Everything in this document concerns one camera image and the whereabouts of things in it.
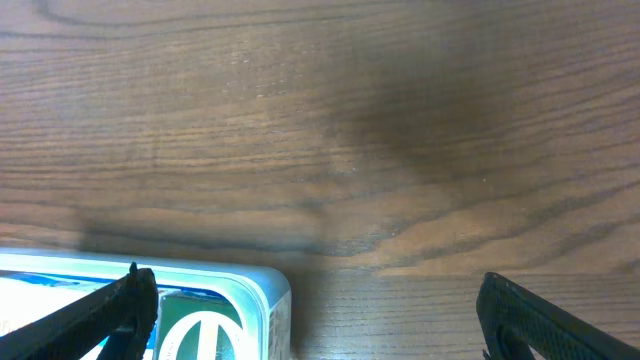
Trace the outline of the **white blue Panadol box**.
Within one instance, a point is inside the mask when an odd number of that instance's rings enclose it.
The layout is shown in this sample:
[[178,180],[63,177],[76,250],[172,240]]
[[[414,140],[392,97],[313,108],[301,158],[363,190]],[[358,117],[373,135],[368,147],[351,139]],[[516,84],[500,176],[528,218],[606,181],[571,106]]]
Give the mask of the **white blue Panadol box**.
[[1,336],[56,312],[104,284],[57,281],[33,283],[1,279]]

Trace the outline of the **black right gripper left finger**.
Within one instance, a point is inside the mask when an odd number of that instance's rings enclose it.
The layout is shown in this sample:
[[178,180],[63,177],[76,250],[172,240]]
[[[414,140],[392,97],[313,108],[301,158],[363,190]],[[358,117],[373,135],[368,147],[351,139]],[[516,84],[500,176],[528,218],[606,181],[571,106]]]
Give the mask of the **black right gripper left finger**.
[[105,341],[100,359],[141,360],[158,304],[154,272],[132,263],[126,276],[3,336],[1,357],[80,359]]

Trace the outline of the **clear plastic container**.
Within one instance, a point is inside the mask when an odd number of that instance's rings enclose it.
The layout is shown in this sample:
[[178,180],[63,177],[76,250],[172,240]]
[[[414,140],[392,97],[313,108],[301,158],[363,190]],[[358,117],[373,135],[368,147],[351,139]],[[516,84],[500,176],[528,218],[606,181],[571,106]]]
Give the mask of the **clear plastic container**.
[[[132,263],[154,272],[156,284],[212,290],[226,298],[240,315],[257,350],[256,359],[290,356],[291,287],[272,268],[250,265],[171,260],[97,253],[4,248],[1,272],[29,272],[118,280]],[[143,358],[155,359],[158,317]]]

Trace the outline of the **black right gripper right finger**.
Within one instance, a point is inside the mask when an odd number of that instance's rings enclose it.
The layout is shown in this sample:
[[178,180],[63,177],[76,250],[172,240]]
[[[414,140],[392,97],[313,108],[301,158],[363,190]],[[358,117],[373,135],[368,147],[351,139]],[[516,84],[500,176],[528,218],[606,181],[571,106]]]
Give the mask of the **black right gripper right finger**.
[[636,360],[639,350],[495,273],[485,274],[476,312],[486,360]]

